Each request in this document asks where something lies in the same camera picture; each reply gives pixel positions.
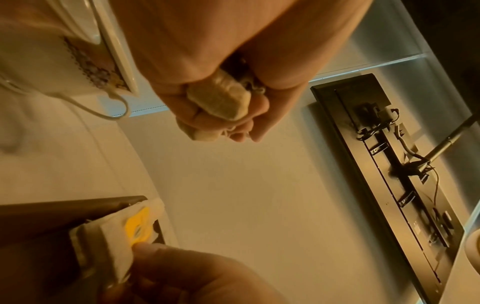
cup handle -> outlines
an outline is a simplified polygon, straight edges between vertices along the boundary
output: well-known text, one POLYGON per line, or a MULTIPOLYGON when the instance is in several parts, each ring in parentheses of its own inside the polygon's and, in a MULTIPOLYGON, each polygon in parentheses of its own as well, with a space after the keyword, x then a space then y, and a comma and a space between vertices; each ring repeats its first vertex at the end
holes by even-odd
POLYGON ((50 96, 50 97, 54 97, 54 98, 58 98, 58 99, 62 99, 68 103, 71 103, 73 104, 74 106, 86 111, 86 112, 89 112, 90 114, 92 115, 95 115, 97 117, 100 117, 100 118, 103 118, 103 119, 106 119, 106 120, 112 120, 112 121, 117 121, 117 120, 120 120, 122 118, 125 118, 125 117, 129 117, 130 114, 132 113, 131 110, 130 110, 130 106, 129 106, 129 103, 122 97, 120 96, 119 94, 115 93, 113 90, 111 89, 105 89, 105 91, 107 92, 108 94, 108 97, 110 97, 111 99, 115 99, 115 100, 119 100, 121 101, 124 105, 125 105, 125 112, 120 115, 120 116, 116 116, 116 117, 112 117, 112 116, 108 116, 108 115, 104 115, 102 113, 99 113, 97 111, 94 111, 92 109, 89 109, 87 108, 86 106, 82 105, 81 103, 79 103, 78 101, 76 101, 75 99, 73 99, 72 97, 69 97, 69 96, 66 96, 64 94, 60 94, 60 93, 53 93, 53 94, 48 94, 47 96, 50 96))

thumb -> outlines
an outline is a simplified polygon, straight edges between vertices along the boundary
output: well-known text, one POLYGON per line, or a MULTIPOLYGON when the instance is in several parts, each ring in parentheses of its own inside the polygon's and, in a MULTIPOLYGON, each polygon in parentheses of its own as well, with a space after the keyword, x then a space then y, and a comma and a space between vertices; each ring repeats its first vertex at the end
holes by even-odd
POLYGON ((153 282, 194 292, 222 274, 221 257, 172 248, 163 244, 138 243, 133 246, 136 275, 153 282))

fingernail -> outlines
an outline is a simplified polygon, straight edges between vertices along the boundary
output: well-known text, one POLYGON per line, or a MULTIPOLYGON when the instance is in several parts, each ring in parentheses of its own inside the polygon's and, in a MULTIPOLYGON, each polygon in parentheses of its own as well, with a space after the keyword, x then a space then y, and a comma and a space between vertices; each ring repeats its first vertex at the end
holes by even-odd
POLYGON ((163 244, 149 244, 149 243, 137 243, 133 245, 133 254, 136 257, 147 257, 155 254, 159 249, 165 249, 167 246, 163 244))

person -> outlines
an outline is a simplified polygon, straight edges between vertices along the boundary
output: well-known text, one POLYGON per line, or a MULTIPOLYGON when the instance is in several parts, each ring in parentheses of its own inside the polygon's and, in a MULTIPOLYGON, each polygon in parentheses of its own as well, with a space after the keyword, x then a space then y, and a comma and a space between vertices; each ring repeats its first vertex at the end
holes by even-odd
POLYGON ((108 289, 99 304, 286 304, 243 264, 223 256, 162 244, 133 246, 131 282, 108 289))
POLYGON ((372 0, 110 0, 139 71, 177 119, 200 130, 235 127, 255 142, 285 116, 348 39, 372 0), (265 95, 226 121, 186 98, 186 84, 239 52, 265 95))

yellow label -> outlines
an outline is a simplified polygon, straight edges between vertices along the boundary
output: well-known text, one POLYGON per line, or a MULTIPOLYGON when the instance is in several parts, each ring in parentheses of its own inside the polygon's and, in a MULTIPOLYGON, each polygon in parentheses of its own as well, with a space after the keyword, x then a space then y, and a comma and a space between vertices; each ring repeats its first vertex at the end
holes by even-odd
POLYGON ((125 232, 130 240, 130 246, 147 241, 152 235, 153 227, 149 224, 150 209, 142 208, 125 223, 125 232))

